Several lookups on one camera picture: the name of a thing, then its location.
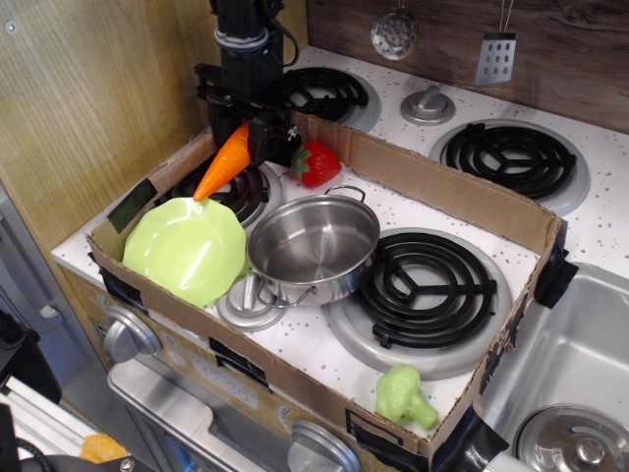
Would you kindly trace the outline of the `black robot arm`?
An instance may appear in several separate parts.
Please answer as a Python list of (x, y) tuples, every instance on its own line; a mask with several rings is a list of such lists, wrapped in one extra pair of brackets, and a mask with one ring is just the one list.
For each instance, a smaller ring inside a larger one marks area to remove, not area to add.
[(219, 145), (242, 125), (250, 126), (246, 149), (252, 164), (287, 167), (301, 144), (293, 125), (295, 106), (281, 88), (284, 70), (299, 59), (295, 36), (278, 20), (281, 1), (212, 1), (214, 40), (220, 64), (198, 64), (197, 95), (207, 104)]

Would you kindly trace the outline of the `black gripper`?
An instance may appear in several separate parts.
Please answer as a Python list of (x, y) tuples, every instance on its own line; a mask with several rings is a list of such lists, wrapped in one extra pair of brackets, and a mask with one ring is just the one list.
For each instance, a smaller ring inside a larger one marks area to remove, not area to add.
[(200, 63), (195, 72), (198, 97), (207, 103), (212, 135), (222, 147), (243, 122), (249, 122), (248, 150), (252, 165), (271, 162), (287, 165), (288, 141), (296, 136), (292, 107), (279, 91), (284, 69), (284, 41), (298, 48), (286, 29), (261, 29), (243, 37), (217, 29), (214, 39), (221, 64)]

